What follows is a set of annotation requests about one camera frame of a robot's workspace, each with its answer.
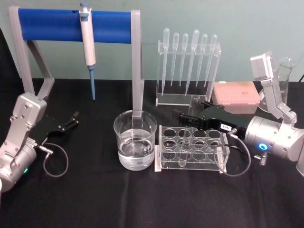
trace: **blue led light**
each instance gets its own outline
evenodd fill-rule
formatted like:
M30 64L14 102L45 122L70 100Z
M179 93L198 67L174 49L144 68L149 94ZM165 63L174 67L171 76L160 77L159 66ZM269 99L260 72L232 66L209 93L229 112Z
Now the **blue led light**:
M263 151L266 151L266 150L268 149L268 147L267 147L266 144L264 144L264 143L260 143L260 144L258 145L258 147L259 147L261 150L263 150Z

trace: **black table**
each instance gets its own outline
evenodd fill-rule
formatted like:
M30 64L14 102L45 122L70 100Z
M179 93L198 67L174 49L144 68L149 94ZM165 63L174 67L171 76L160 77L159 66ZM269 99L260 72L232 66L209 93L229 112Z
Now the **black table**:
M41 80L35 80L39 86ZM0 83L0 143L6 137L20 81ZM288 105L304 128L304 84L290 83ZM238 178L214 171L134 172L119 163L113 122L130 109L130 81L97 81L96 102L89 80L56 80L47 113L64 122L79 111L79 127L58 140L70 166L62 178L42 170L44 152L1 199L0 227L39 228L291 228L304 227L304 178L295 163L269 156L267 166L253 161ZM176 125L172 107L155 107L155 82L146 81L143 109L158 124ZM257 110L257 115L274 119ZM57 159L59 167L64 160ZM228 172L246 166L246 156L231 151Z

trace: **pink pipette tip box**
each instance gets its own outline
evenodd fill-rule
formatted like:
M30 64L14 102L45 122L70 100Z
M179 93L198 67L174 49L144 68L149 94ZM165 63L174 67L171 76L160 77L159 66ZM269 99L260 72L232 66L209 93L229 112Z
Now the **pink pipette tip box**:
M256 112L260 97L253 82L215 82L212 101L223 105L229 113L252 114Z

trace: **test tube rack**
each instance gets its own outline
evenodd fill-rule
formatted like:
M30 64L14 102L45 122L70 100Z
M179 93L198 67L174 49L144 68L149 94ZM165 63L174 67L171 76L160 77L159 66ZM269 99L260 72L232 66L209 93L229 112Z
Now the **test tube rack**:
M163 59L164 59L164 45L160 40L158 41L158 69L157 69L157 86L156 86L156 102L155 105L184 105L188 106L192 95L199 95L205 98L206 101L210 101L211 93L213 90L215 77L217 74L219 59L221 56L221 47L220 43L217 42L215 45L206 44L204 46L205 51L202 50L203 44L197 44L195 49L194 61L192 66L191 81L190 86L186 91L186 80L188 75L188 69L190 67L190 58L191 58L191 42L187 44L185 60L183 64L183 71L181 76L181 85L180 85L180 67L183 48L180 43L178 44L176 50L176 59L175 59L175 70L173 74L173 83L171 85L171 68L172 68L172 59L173 59L173 43L169 43L167 54L167 64L166 64L166 75L165 75L165 87L162 93L162 74L163 74ZM201 64L201 70L199 74L199 81L196 84L196 78L199 68L200 57L203 56L203 61ZM206 84L205 73L207 71L207 65L209 57L212 56L211 65L208 73L208 79Z
M189 149L181 150L187 135ZM162 169L219 171L215 163L225 170L230 150L226 135L216 130L199 131L196 128L159 126L159 146L155 151L155 171ZM221 147L221 152L213 151Z

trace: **plastic transfer pipette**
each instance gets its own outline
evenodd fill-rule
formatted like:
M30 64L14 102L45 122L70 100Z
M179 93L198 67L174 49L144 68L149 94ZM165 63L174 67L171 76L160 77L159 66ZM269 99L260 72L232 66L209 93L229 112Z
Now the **plastic transfer pipette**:
M181 54L181 61L180 61L180 67L181 67L180 68L180 85L181 85L182 71L184 69L184 62L185 62L187 45L188 45L188 39L189 39L188 34L184 33L184 35L182 35L182 43L181 43L182 54Z
M201 65L203 63L203 58L205 55L205 49L208 41L208 35L205 33L201 36L201 42L200 42L200 56L199 56L199 65L198 65L198 71L196 74L196 85L198 86L199 78L200 78L200 70L201 70Z
M95 101L94 66L96 59L92 25L92 8L90 8L89 3L87 2L80 3L80 6L82 7L82 9L79 11L79 16L82 41L85 51L85 64L87 65L87 68L90 72L92 98L93 101Z
M218 36L213 34L212 38L211 38L211 42L210 42L210 56L208 58L208 63L207 63L207 70L206 70L206 77L205 77L204 87L206 87L206 83L207 83L207 80L208 80L208 75L209 75L210 66L211 66L212 57L213 57L213 51L215 49L215 44L217 43L217 40L218 40Z
M191 56L190 56L190 64L189 64L189 70L188 70L188 77L187 77L185 95L187 95L187 91L188 91L189 85L190 85L193 61L194 61L194 56L195 56L195 49L198 45L199 36L200 36L200 31L198 31L197 29L194 30L193 35L192 35L192 42L191 42Z
M175 59L176 59L176 52L177 52L177 47L179 46L179 34L176 32L173 35L173 55L172 55L172 65L171 65L171 85L173 82L173 76L174 76L174 69L175 69Z
M163 30L163 66L162 66L162 80L161 80L161 95L163 95L163 90L165 88L166 81L166 70L167 70L167 55L168 55L168 47L169 47L169 38L170 38L170 30L165 28Z

